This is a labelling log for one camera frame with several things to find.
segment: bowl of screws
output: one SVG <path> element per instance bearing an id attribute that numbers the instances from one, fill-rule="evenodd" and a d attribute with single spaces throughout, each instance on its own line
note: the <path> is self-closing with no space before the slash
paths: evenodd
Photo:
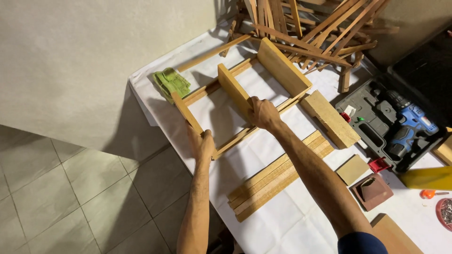
<path id="1" fill-rule="evenodd" d="M 436 216 L 438 216 L 439 222 L 452 231 L 452 199 L 443 198 L 436 204 Z"/>

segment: cordless drill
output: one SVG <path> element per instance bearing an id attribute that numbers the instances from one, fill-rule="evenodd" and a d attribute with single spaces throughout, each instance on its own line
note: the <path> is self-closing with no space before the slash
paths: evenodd
<path id="1" fill-rule="evenodd" d="M 388 152 L 394 156 L 394 159 L 401 160 L 406 153 L 411 151 L 418 132 L 424 131 L 431 136 L 437 133 L 439 128 L 425 117 L 424 111 L 396 91 L 389 90 L 387 95 L 389 102 L 397 112 L 397 117 L 400 118 L 400 130 L 390 141 Z"/>

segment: green rag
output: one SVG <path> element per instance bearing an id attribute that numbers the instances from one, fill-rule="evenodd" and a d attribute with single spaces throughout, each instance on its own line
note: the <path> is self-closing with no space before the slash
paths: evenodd
<path id="1" fill-rule="evenodd" d="M 171 67 L 153 73 L 152 78 L 160 87 L 165 99 L 171 104 L 174 104 L 171 98 L 172 92 L 176 91 L 181 98 L 190 93 L 190 83 Z"/>

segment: table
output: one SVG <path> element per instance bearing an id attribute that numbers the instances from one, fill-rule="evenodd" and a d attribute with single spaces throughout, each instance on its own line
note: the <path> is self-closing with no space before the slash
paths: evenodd
<path id="1" fill-rule="evenodd" d="M 228 28 L 227 23 L 220 24 L 129 76 L 129 85 L 149 124 L 161 127 L 192 173 L 195 165 L 194 159 L 190 157 L 184 119 L 178 109 L 166 102 L 154 88 L 151 73 L 166 67 L 176 69 L 190 59 L 224 44 L 227 41 Z M 217 76 L 219 63 L 232 68 L 256 53 L 258 46 L 245 41 L 232 47 L 226 58 L 219 55 L 211 57 L 181 75 L 192 84 L 190 89 L 193 91 Z M 372 76 L 371 72 L 372 66 L 364 61 L 361 67 L 353 69 L 350 82 L 354 83 L 353 86 L 362 84 Z M 332 67 L 323 72 L 313 72 L 307 75 L 307 78 L 313 83 L 308 94 L 317 89 L 329 101 L 339 95 L 339 75 Z M 269 99 L 275 105 L 288 98 L 288 93 L 261 65 L 246 70 L 236 79 L 248 94 Z M 204 130 L 212 130 L 217 146 L 239 132 L 245 124 L 238 108 L 222 89 L 201 98 L 190 105 L 189 109 Z M 327 137 L 299 105 L 292 107 L 281 117 L 301 140 L 316 129 Z M 365 161 L 370 159 L 366 158 L 357 144 L 348 149 L 335 148 L 324 158 L 332 170 L 336 170 L 354 154 L 358 154 Z M 265 130 L 259 130 L 213 161 L 209 171 L 212 205 L 247 254 L 337 253 L 337 237 L 333 228 L 300 179 L 242 223 L 236 220 L 233 210 L 227 204 L 227 194 L 283 153 L 273 136 Z M 428 153 L 413 168 L 439 166 L 443 166 L 442 163 Z M 378 213 L 387 213 L 426 254 L 441 253 L 448 248 L 450 232 L 438 222 L 434 210 L 439 199 L 422 200 L 418 190 L 405 188 L 394 174 L 385 170 L 381 175 L 392 188 L 394 196 L 372 211 L 365 212 L 366 218 L 371 221 Z"/>

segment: tile floor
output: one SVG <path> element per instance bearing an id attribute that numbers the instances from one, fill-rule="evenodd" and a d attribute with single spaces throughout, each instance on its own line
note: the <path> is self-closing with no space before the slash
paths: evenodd
<path id="1" fill-rule="evenodd" d="M 0 170 L 1 253 L 176 252 L 192 177 L 171 146 L 137 162 L 0 125 Z"/>

